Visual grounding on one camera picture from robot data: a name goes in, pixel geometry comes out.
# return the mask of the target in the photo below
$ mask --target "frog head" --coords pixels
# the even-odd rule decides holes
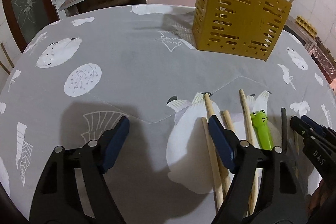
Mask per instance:
[[[253,126],[256,128],[267,124],[267,115],[263,109],[259,112],[251,113],[251,119]]]

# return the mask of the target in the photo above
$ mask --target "patterned tablecloth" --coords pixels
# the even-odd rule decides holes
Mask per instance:
[[[289,117],[336,123],[333,92],[295,37],[283,31],[267,62],[198,51],[193,16],[191,7],[107,8],[34,37],[0,95],[0,180],[26,217],[53,148],[81,147],[122,115],[130,133],[104,176],[132,224],[211,223],[215,216],[201,93],[212,93],[218,116],[230,111],[240,139],[239,89],[250,95],[252,111],[267,112],[277,145],[281,107]],[[302,188],[311,193],[319,176],[304,155],[297,161]],[[92,215],[88,200],[83,204]]]

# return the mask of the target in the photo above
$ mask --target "perforated gold container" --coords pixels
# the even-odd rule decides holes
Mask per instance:
[[[286,0],[196,0],[197,49],[266,61],[291,6]]]

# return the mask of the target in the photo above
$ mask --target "brown door frame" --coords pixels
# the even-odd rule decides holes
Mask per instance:
[[[43,1],[43,6],[46,10],[48,19],[49,19],[49,23],[58,21],[58,14],[56,12],[55,6],[52,4],[51,0],[42,0]],[[24,52],[24,50],[27,47],[27,42],[29,43],[30,41],[25,40],[25,38],[23,37],[21,30],[20,30],[20,26],[16,20],[15,14],[14,14],[14,10],[12,7],[12,2],[11,0],[2,0],[2,5],[3,5],[3,9],[5,12],[5,16],[7,19],[7,23],[9,26],[9,29],[13,35],[13,38],[19,48],[19,50],[21,52]]]

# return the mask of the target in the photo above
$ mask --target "gray tablecloth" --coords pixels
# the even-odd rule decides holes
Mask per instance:
[[[213,94],[217,112],[231,112],[241,139],[239,89],[251,95],[251,110],[266,108],[276,144],[281,107],[332,127],[332,90],[287,32],[264,62],[194,49],[192,21],[192,8],[125,6],[63,19],[36,35],[0,95],[0,178],[26,217],[53,148],[81,147],[121,115],[130,133],[105,180],[133,224],[212,221],[199,93]],[[305,190],[312,168],[304,166]]]

